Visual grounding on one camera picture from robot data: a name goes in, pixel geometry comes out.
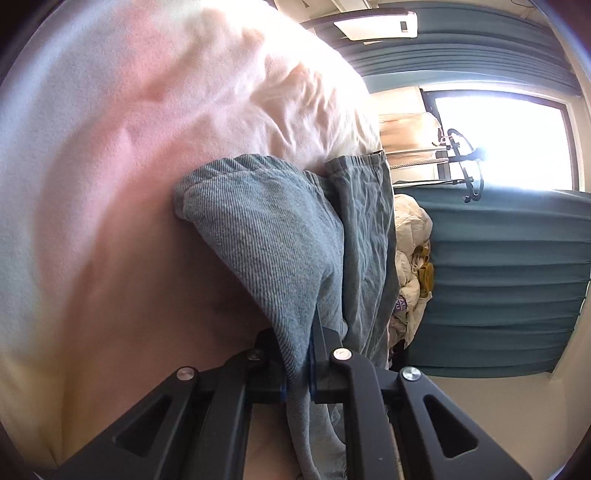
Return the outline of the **light blue denim jeans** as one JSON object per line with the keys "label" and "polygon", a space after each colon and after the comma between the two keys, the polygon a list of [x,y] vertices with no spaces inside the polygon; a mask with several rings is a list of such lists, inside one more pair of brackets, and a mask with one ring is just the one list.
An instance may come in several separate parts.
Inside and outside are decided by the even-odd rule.
{"label": "light blue denim jeans", "polygon": [[387,363],[399,282],[385,154],[341,156],[321,175],[273,156],[219,159],[185,176],[173,202],[273,327],[301,474],[346,478],[341,411],[311,401],[308,345],[320,321],[349,350]]}

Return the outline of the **mustard yellow garment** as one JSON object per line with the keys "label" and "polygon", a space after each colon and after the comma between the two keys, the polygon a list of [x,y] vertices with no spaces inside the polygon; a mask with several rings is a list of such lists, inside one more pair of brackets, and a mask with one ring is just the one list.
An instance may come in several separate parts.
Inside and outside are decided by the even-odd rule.
{"label": "mustard yellow garment", "polygon": [[430,244],[419,245],[412,256],[412,270],[420,285],[420,297],[427,298],[434,289],[435,267],[431,262]]}

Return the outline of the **pink pastel bed sheet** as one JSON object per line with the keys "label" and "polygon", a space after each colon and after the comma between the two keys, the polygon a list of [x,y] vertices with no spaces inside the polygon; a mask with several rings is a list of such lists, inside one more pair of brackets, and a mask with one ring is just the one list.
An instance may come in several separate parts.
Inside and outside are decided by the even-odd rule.
{"label": "pink pastel bed sheet", "polygon": [[176,217],[183,176],[380,146],[356,71],[263,1],[59,6],[1,87],[1,421],[24,459],[57,467],[266,325]]}

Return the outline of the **teal curtain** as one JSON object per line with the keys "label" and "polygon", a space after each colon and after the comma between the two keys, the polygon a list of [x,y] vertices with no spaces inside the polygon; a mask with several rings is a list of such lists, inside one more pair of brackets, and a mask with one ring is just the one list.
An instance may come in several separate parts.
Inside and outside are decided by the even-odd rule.
{"label": "teal curtain", "polygon": [[[351,41],[334,22],[373,11],[418,15],[414,39]],[[549,26],[451,1],[386,3],[304,22],[358,72],[381,114],[428,112],[482,148],[483,198],[464,185],[396,190],[433,221],[435,287],[408,361],[441,377],[549,373],[590,282],[590,197],[565,103],[581,85]],[[459,179],[457,164],[393,180]]]}

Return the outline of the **cream puffer jacket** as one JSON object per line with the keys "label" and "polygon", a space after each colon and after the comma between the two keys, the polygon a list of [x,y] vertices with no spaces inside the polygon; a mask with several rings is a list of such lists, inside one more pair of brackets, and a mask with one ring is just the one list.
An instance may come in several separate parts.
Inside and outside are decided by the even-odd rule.
{"label": "cream puffer jacket", "polygon": [[409,195],[394,197],[394,224],[396,225],[396,255],[394,265],[399,281],[399,294],[389,323],[389,347],[402,342],[408,347],[423,320],[432,293],[420,297],[420,285],[412,270],[412,256],[419,245],[430,244],[433,221],[428,213]]}

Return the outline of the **garment steamer stand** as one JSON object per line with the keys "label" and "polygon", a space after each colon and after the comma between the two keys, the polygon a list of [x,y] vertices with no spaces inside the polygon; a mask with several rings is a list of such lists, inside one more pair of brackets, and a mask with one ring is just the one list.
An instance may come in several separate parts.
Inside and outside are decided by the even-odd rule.
{"label": "garment steamer stand", "polygon": [[[485,159],[485,151],[482,148],[473,148],[467,138],[456,129],[450,128],[441,133],[439,142],[434,143],[432,147],[390,151],[386,153],[386,156],[391,171],[427,165],[450,166],[457,164],[462,172],[462,177],[459,179],[394,180],[394,190],[440,185],[464,185],[466,187],[466,194],[463,197],[465,203],[478,202],[483,198],[485,180],[480,164]],[[469,174],[465,166],[465,163],[468,162],[477,164],[478,184],[475,184],[474,177]]]}

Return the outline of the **beige hanging garment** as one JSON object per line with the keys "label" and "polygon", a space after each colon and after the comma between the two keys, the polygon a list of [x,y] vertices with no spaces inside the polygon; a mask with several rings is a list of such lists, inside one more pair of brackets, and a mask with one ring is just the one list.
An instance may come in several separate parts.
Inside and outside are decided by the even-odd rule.
{"label": "beige hanging garment", "polygon": [[440,122],[428,112],[380,116],[381,143],[393,169],[435,160],[445,150],[440,133]]}

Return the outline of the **ceiling light panel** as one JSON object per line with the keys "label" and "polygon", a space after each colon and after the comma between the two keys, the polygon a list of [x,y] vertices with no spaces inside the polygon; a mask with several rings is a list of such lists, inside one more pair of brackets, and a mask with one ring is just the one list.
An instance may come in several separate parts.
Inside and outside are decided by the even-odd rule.
{"label": "ceiling light panel", "polygon": [[418,15],[413,11],[404,14],[373,11],[372,15],[338,20],[334,25],[351,41],[414,39],[419,34]]}

